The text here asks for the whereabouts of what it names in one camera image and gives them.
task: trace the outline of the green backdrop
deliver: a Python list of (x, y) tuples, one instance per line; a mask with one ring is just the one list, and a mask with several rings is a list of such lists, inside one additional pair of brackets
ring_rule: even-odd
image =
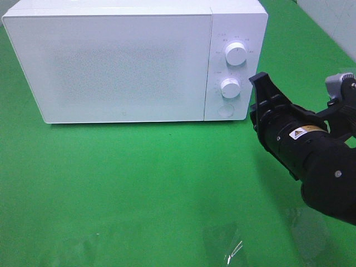
[[(324, 109), (355, 63), (293, 1), (262, 4), (258, 70)], [(0, 97), (0, 266), (356, 265), (354, 226), (305, 206), (249, 120), (47, 125), (3, 27)]]

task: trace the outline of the microwave control panel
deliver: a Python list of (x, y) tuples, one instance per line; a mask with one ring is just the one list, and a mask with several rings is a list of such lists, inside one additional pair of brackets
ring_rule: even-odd
[(213, 14), (205, 121), (246, 117), (267, 19), (266, 13)]

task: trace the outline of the yellow warning sticker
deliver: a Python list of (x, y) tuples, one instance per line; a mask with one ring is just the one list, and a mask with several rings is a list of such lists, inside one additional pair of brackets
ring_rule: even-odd
[(295, 130), (293, 130), (289, 136), (293, 138), (294, 140), (297, 140), (300, 136), (305, 135), (308, 132), (313, 132), (313, 131), (323, 131), (325, 132), (322, 128), (315, 126), (315, 125), (305, 125), (303, 127), (299, 127)]

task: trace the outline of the white microwave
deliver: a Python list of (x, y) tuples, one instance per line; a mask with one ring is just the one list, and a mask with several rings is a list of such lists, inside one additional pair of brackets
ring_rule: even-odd
[(243, 120), (257, 0), (21, 0), (2, 21), (46, 123)]

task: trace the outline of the power knob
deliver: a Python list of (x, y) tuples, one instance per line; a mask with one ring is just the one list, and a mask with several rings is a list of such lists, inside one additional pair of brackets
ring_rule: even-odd
[(228, 64), (237, 66), (245, 62), (247, 51), (242, 43), (229, 44), (225, 49), (225, 58)]
[(236, 79), (226, 79), (221, 85), (221, 94), (225, 98), (234, 98), (239, 95), (241, 88)]

